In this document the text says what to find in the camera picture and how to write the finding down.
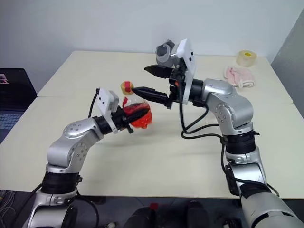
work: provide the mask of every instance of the towel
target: towel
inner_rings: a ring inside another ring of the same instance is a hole
[[[224,72],[224,77],[230,84],[240,88],[253,87],[255,85],[253,74],[246,68],[229,66]]]

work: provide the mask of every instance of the table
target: table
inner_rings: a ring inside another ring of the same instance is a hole
[[[38,97],[0,145],[0,189],[32,191],[44,176],[48,147],[66,125],[87,117],[90,103],[90,96]],[[282,198],[304,198],[301,115],[288,102],[252,104],[268,182]],[[151,106],[153,124],[148,129],[106,135],[90,149],[79,191],[103,196],[233,197],[220,167],[219,140],[184,140],[177,104],[172,110]],[[201,112],[188,105],[186,121]],[[95,106],[93,115],[98,114]],[[211,113],[204,120],[209,123],[215,123]]]
[[[194,78],[224,79],[227,66],[236,65],[234,56],[195,56],[197,70]],[[145,72],[156,64],[155,54],[74,51],[38,93],[38,96],[93,97],[97,87],[121,94],[120,84],[132,81],[134,86],[153,87],[168,93],[168,80]],[[251,102],[292,102],[289,94],[265,57],[258,57],[249,68],[256,79],[253,88],[237,89]]]

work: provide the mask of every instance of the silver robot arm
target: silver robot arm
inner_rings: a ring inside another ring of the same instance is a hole
[[[267,186],[259,148],[255,144],[258,133],[253,130],[251,103],[225,81],[193,79],[195,60],[187,39],[170,47],[171,53],[161,58],[156,51],[158,65],[145,68],[154,76],[169,79],[169,97],[147,87],[133,88],[133,91],[169,109],[173,102],[181,105],[188,101],[197,107],[208,107],[222,132],[221,141],[225,145],[224,153],[228,161],[224,172],[229,190],[240,197],[249,227],[304,228],[304,223]]]
[[[100,89],[97,105],[102,116],[69,124],[50,146],[42,187],[37,191],[30,217],[23,227],[74,227],[77,209],[71,203],[76,196],[76,186],[82,180],[79,172],[89,149],[105,134],[123,129],[132,133],[129,123],[148,112],[142,109],[127,116],[118,101],[112,91]]]

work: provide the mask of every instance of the yellow lid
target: yellow lid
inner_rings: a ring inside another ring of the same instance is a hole
[[[132,88],[134,88],[134,86],[130,81],[124,81],[123,83],[120,84],[120,87],[124,95],[131,95],[134,93],[132,91]]]

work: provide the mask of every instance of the tape roll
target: tape roll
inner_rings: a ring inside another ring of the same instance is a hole
[[[238,53],[237,64],[242,67],[250,67],[254,64],[256,58],[256,53],[248,50],[242,50]]]

